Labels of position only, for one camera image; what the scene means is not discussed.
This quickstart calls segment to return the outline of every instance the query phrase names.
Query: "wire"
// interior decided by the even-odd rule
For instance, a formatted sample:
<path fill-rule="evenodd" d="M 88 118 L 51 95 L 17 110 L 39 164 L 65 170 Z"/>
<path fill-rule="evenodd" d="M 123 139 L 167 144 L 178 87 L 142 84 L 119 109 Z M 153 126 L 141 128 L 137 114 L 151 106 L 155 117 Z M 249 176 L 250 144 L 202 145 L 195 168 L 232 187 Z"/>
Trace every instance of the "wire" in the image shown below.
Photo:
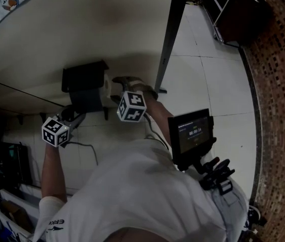
<path fill-rule="evenodd" d="M 167 143 L 163 140 L 163 138 L 161 138 L 161 136 L 160 136 L 157 132 L 155 132 L 155 131 L 152 129 L 152 127 L 151 127 L 151 120 L 150 120 L 150 118 L 147 116 L 147 114 L 145 113 L 143 116 L 147 119 L 147 121 L 148 121 L 148 123 L 149 123 L 150 130 L 151 130 L 154 134 L 156 134 L 156 135 L 158 136 L 158 138 L 161 140 L 161 142 L 162 142 L 163 145 L 166 147 L 166 149 L 169 150 L 169 147 L 168 147 Z"/>
<path fill-rule="evenodd" d="M 94 150 L 94 147 L 93 145 L 91 144 L 83 144 L 83 143 L 77 143 L 77 142 L 68 142 L 68 143 L 72 143 L 72 144 L 77 144 L 77 145 L 81 145 L 81 146 L 85 146 L 85 147 L 91 147 L 93 152 L 94 152 L 94 156 L 95 156 L 95 161 L 96 161 L 96 165 L 98 165 L 98 162 L 97 162 L 97 157 L 96 157 L 96 152 Z"/>

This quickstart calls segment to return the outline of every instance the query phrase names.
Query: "black device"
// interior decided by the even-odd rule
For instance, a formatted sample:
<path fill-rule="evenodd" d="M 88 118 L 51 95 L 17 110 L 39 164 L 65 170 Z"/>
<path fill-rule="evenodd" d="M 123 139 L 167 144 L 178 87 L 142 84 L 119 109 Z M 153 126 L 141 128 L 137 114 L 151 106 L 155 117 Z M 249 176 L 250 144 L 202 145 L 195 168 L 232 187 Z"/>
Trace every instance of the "black device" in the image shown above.
<path fill-rule="evenodd" d="M 173 163 L 178 169 L 185 171 L 193 165 L 200 174 L 207 173 L 200 181 L 204 190 L 218 188 L 221 195 L 231 191 L 233 186 L 228 177 L 235 171 L 228 168 L 230 160 L 226 159 L 218 164 L 219 158 L 215 157 L 204 165 L 200 162 L 216 142 L 216 138 L 213 137 L 214 121 L 209 115 L 209 110 L 203 109 L 169 117 L 168 125 Z"/>

